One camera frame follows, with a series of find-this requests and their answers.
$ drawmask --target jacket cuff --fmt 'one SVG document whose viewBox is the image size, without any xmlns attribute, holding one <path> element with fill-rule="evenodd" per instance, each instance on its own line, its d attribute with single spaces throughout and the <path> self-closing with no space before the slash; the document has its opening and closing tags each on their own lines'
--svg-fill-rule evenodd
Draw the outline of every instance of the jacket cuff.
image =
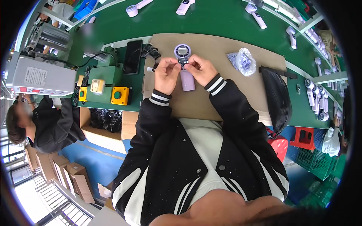
<svg viewBox="0 0 362 226">
<path fill-rule="evenodd" d="M 206 86 L 205 90 L 211 93 L 211 95 L 216 95 L 222 90 L 226 85 L 226 81 L 221 77 L 220 74 L 217 74 Z"/>
<path fill-rule="evenodd" d="M 172 98 L 171 95 L 166 95 L 164 93 L 161 93 L 155 89 L 153 89 L 153 93 L 150 97 L 150 101 L 154 104 L 160 105 L 160 106 L 169 106 L 169 101 Z"/>
</svg>

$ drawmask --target hand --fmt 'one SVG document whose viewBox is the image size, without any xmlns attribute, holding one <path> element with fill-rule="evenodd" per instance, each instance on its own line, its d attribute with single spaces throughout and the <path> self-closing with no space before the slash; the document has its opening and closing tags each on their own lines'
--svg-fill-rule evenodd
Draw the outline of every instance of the hand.
<svg viewBox="0 0 362 226">
<path fill-rule="evenodd" d="M 333 123 L 334 123 L 335 127 L 339 127 L 339 125 L 341 124 L 341 121 L 337 115 L 334 115 Z"/>
<path fill-rule="evenodd" d="M 155 89 L 166 95 L 170 95 L 176 86 L 177 76 L 181 70 L 181 64 L 176 58 L 164 57 L 155 70 Z"/>
<path fill-rule="evenodd" d="M 189 58 L 189 63 L 184 68 L 190 72 L 196 81 L 205 87 L 218 74 L 209 60 L 205 60 L 196 54 Z"/>
<path fill-rule="evenodd" d="M 23 95 L 23 97 L 24 97 L 25 99 L 27 99 L 29 103 L 31 102 L 31 99 L 30 99 L 31 95 L 30 95 L 30 94 L 27 94 L 27 93 L 26 93 L 26 94 Z"/>
</svg>

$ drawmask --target gray metal cylinder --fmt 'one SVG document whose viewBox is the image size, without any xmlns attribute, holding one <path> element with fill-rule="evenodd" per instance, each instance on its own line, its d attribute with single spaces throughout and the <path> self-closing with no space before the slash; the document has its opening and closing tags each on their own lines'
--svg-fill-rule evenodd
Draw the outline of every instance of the gray metal cylinder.
<svg viewBox="0 0 362 226">
<path fill-rule="evenodd" d="M 70 41 L 70 34 L 68 32 L 62 31 L 47 23 L 43 24 L 39 36 L 40 39 L 53 43 L 52 47 L 59 50 L 64 49 Z"/>
</svg>

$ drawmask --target plastic bag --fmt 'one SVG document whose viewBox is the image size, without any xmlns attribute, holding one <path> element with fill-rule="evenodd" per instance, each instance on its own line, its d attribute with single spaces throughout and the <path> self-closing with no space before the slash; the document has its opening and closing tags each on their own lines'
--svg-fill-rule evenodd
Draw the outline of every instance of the plastic bag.
<svg viewBox="0 0 362 226">
<path fill-rule="evenodd" d="M 250 76 L 256 72 L 256 62 L 247 48 L 241 48 L 239 52 L 227 54 L 234 68 L 244 76 Z"/>
</svg>

